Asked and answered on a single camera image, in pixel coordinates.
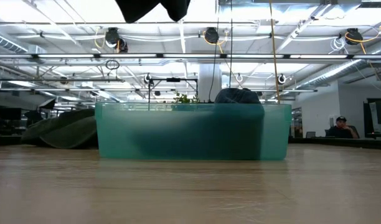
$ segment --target black fabric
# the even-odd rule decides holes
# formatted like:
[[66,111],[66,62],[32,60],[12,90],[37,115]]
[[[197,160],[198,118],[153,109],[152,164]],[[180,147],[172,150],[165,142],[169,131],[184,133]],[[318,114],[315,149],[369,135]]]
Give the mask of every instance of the black fabric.
[[97,142],[94,114],[94,109],[76,110],[62,113],[58,118],[39,121],[23,133],[22,142],[62,149],[81,148]]
[[338,128],[337,126],[331,127],[327,131],[326,137],[349,138],[349,139],[353,138],[350,130]]
[[214,103],[260,103],[257,93],[249,89],[226,88],[221,90]]
[[127,23],[136,22],[159,3],[167,9],[170,18],[177,22],[187,14],[190,1],[191,0],[116,0]]

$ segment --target table surface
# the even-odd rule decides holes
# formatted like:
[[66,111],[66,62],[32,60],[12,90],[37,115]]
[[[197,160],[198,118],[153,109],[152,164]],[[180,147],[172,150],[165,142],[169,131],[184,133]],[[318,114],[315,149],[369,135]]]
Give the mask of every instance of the table surface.
[[292,144],[281,162],[124,161],[0,147],[0,223],[381,223],[381,151]]

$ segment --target white wall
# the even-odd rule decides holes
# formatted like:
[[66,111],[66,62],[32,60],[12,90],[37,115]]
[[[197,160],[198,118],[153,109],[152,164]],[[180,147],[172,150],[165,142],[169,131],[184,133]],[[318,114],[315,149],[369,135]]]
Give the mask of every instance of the white wall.
[[364,106],[367,98],[381,98],[381,91],[374,86],[339,85],[340,112],[347,118],[347,124],[357,128],[359,136],[364,138]]
[[329,118],[340,115],[337,81],[328,87],[316,89],[316,93],[301,93],[293,103],[293,108],[301,108],[303,111],[304,137],[308,131],[315,131],[316,136],[325,136],[325,129],[330,128]]

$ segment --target dark cloth bag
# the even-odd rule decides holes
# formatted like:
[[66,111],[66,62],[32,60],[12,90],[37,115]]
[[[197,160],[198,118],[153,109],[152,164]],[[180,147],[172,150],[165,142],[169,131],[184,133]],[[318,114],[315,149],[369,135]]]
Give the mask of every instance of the dark cloth bag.
[[159,3],[167,9],[167,13],[174,21],[182,19],[188,11],[191,0],[116,0],[127,23],[136,22],[154,9]]

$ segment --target black cap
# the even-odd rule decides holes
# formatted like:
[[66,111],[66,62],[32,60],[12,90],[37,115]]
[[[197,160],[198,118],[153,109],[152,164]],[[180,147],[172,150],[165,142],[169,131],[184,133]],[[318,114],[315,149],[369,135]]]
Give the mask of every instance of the black cap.
[[336,122],[337,121],[344,121],[344,122],[347,122],[347,119],[345,118],[345,117],[343,117],[343,116],[340,116],[340,117],[338,117],[337,119],[336,119]]

